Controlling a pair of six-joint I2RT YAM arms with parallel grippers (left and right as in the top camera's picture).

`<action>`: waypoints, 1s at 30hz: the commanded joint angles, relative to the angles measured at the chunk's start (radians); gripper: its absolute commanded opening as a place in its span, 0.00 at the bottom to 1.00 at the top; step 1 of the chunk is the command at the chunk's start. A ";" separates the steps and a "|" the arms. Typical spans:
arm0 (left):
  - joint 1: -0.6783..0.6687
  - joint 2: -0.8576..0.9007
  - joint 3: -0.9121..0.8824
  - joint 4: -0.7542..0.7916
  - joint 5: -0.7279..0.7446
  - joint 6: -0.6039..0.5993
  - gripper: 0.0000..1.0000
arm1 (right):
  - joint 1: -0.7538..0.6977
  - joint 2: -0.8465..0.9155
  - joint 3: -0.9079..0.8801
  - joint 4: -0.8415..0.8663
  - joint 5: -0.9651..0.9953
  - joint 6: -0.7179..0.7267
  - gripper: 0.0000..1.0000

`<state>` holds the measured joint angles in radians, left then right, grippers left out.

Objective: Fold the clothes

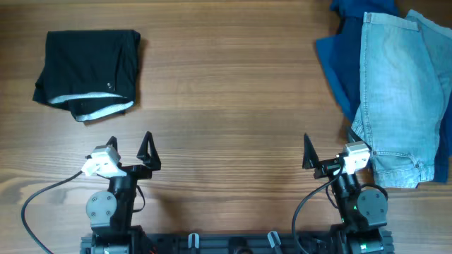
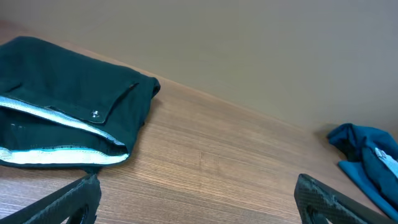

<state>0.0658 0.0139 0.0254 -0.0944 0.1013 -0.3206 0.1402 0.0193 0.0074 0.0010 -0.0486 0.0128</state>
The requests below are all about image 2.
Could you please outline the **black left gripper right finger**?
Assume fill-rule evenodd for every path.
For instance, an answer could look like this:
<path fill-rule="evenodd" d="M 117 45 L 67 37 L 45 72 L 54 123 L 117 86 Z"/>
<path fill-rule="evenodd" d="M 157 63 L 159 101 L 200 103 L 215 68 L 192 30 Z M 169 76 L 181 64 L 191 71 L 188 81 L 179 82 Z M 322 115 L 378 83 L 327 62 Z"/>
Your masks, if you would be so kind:
<path fill-rule="evenodd" d="M 294 198 L 303 224 L 397 224 L 307 174 L 300 174 Z"/>

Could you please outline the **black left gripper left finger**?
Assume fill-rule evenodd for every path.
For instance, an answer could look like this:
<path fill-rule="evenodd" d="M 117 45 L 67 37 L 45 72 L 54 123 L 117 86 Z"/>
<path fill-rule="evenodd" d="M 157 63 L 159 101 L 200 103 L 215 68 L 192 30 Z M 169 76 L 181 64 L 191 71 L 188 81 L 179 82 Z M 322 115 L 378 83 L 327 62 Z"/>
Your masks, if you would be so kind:
<path fill-rule="evenodd" d="M 100 181 L 96 174 L 88 174 L 2 218 L 1 224 L 94 224 L 100 200 Z"/>

